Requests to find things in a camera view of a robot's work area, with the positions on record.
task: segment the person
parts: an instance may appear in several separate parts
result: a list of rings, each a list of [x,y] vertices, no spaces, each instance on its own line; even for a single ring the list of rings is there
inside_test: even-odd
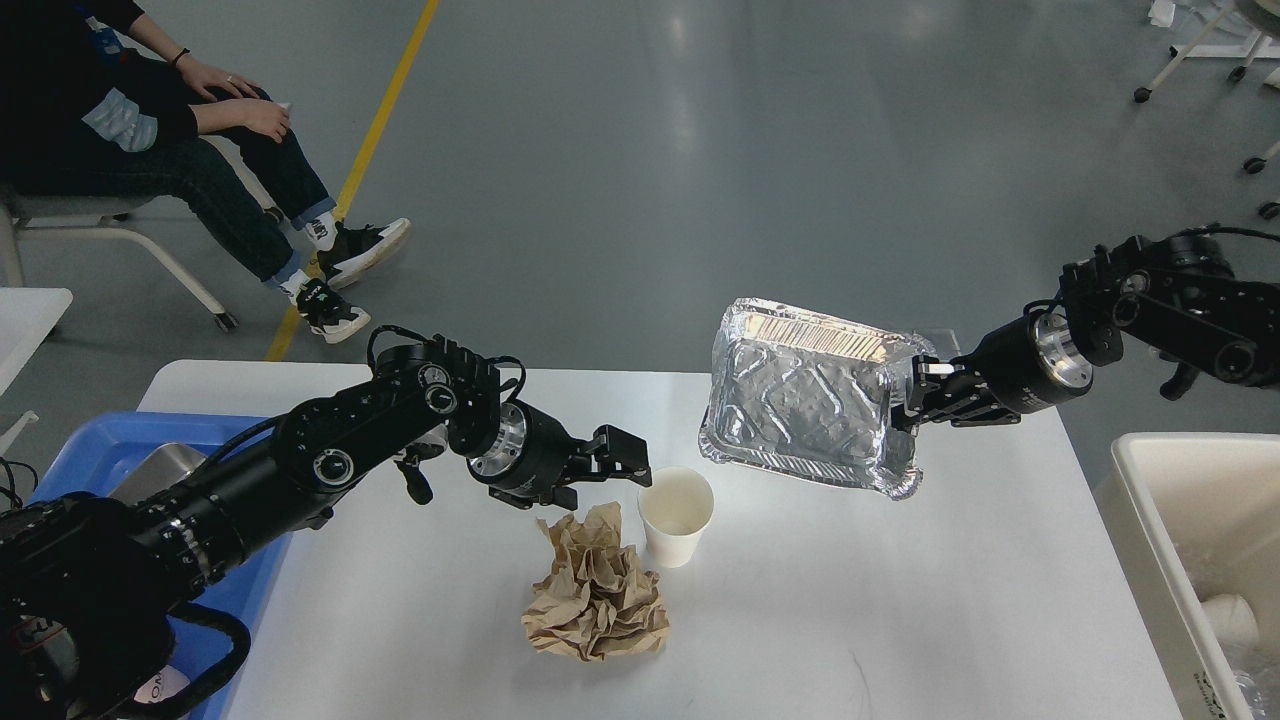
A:
[[[161,60],[125,49],[120,31]],[[221,154],[221,135],[315,245],[323,277],[262,213]],[[132,0],[0,3],[0,177],[27,195],[173,195],[244,268],[279,287],[325,342],[369,314],[337,288],[408,237],[411,223],[347,227],[307,164],[285,106],[205,64]]]

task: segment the blue plastic crate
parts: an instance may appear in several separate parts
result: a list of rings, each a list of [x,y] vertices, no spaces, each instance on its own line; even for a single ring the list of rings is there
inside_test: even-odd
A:
[[[76,491],[110,493],[152,451],[169,442],[188,445],[209,455],[261,418],[232,415],[180,415],[174,413],[111,413],[95,418],[72,433],[32,501],[52,500]],[[250,632],[257,632],[266,596],[284,556],[289,536],[253,555],[227,574],[196,602],[229,612]],[[178,646],[169,665],[195,678],[216,662],[230,643],[207,628],[170,621]],[[236,680],[191,712],[191,720],[219,720]]]

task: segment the chair wheel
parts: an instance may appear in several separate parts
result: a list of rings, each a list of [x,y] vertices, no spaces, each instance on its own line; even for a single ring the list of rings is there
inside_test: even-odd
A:
[[[219,313],[214,315],[214,323],[218,325],[218,329],[224,333],[229,333],[239,327],[239,320],[237,320],[236,315],[232,315],[230,313]]]

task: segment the robotic arm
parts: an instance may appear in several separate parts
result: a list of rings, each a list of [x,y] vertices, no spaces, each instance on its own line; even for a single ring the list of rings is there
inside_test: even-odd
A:
[[[1079,397],[1093,368],[1124,355],[1130,334],[1178,363],[1160,393],[1178,400],[1201,373],[1233,384],[1280,389],[1280,286],[1236,281],[1210,225],[1162,241],[1135,236],[1115,250],[1065,265],[1053,300],[988,333],[950,363],[918,356],[892,424],[955,427],[1018,423],[1021,415]]]
[[[417,342],[374,360],[385,331]],[[72,493],[0,515],[0,707],[58,720],[188,712],[248,652],[243,624],[191,601],[282,534],[324,525],[385,460],[420,505],[431,488],[417,464],[445,448],[467,459],[492,497],[520,509],[575,510],[575,482],[652,482],[641,438],[609,425],[589,441],[571,437],[518,400],[522,366],[518,380],[500,384],[497,366],[518,364],[512,357],[484,359],[390,327],[369,347],[372,379],[250,428],[132,507]],[[166,616],[223,632],[232,652],[175,697],[140,705],[133,692],[174,650]]]

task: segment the white sock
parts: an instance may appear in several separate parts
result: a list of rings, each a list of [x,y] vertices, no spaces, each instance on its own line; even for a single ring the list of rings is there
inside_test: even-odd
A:
[[[325,213],[310,223],[302,225],[307,238],[315,243],[316,250],[333,250],[333,241],[338,237],[338,225],[333,219],[333,213]]]
[[[296,305],[298,301],[298,292],[301,292],[302,286],[307,284],[307,282],[310,281],[311,278],[302,270],[293,270],[293,274],[289,275],[289,279],[280,283],[280,290],[284,291],[284,295],[289,296],[289,302],[293,302]]]

